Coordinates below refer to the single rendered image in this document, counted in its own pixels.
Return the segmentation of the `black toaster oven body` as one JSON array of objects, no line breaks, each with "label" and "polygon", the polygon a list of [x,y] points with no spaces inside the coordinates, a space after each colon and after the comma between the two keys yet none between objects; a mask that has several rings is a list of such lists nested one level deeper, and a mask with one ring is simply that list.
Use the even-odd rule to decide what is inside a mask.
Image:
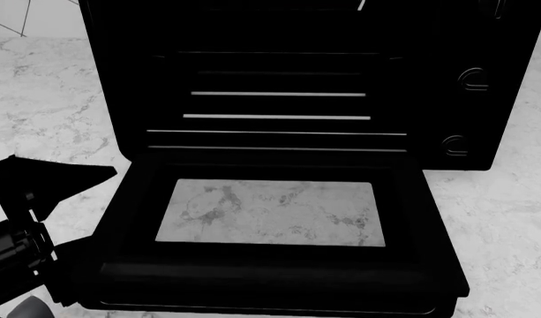
[{"label": "black toaster oven body", "polygon": [[[487,170],[541,31],[541,0],[78,1],[117,145],[129,160],[180,149],[278,150],[149,148],[148,130],[399,133],[410,141],[401,152],[421,169]],[[487,92],[458,87],[469,68],[487,71]],[[468,155],[443,153],[452,135],[467,138]]]}]

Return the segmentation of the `grey oven heating rod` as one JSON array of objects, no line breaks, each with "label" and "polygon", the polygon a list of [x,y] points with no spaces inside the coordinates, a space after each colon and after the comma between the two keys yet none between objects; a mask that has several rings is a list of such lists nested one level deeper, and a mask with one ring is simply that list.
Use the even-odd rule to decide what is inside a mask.
[{"label": "grey oven heating rod", "polygon": [[281,97],[366,97],[363,93],[315,93],[315,92],[191,92],[204,96],[281,96]]},{"label": "grey oven heating rod", "polygon": [[233,114],[183,114],[183,118],[228,118],[228,119],[294,119],[294,120],[347,120],[368,121],[369,116],[276,116],[276,115],[233,115]]}]

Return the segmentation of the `black toaster oven door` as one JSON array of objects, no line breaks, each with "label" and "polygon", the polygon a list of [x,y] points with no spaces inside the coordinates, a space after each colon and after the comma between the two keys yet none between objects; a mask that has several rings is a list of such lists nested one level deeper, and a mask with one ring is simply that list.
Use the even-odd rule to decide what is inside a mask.
[{"label": "black toaster oven door", "polygon": [[460,297],[115,283],[107,262],[414,269],[466,277],[408,153],[180,149],[134,158],[92,235],[87,309],[451,318]]}]

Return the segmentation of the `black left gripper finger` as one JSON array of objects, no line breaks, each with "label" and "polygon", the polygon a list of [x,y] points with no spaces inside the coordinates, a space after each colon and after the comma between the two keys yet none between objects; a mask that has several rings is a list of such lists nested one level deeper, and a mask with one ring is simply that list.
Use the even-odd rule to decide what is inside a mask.
[{"label": "black left gripper finger", "polygon": [[55,249],[57,273],[53,299],[63,307],[90,299],[97,288],[92,236],[63,243]]},{"label": "black left gripper finger", "polygon": [[56,163],[10,155],[0,161],[0,205],[12,222],[45,221],[54,208],[117,174],[112,166]]}]

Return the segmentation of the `black round oven knob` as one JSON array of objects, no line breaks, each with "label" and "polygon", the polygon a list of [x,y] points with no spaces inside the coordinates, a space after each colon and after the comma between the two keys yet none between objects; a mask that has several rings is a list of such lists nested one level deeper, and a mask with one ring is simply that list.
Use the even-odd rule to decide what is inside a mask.
[{"label": "black round oven knob", "polygon": [[469,153],[469,143],[466,137],[462,135],[452,135],[446,137],[441,142],[441,150],[446,155],[466,156]]},{"label": "black round oven knob", "polygon": [[464,91],[487,92],[490,87],[487,71],[483,68],[469,68],[461,73],[457,85]]}]

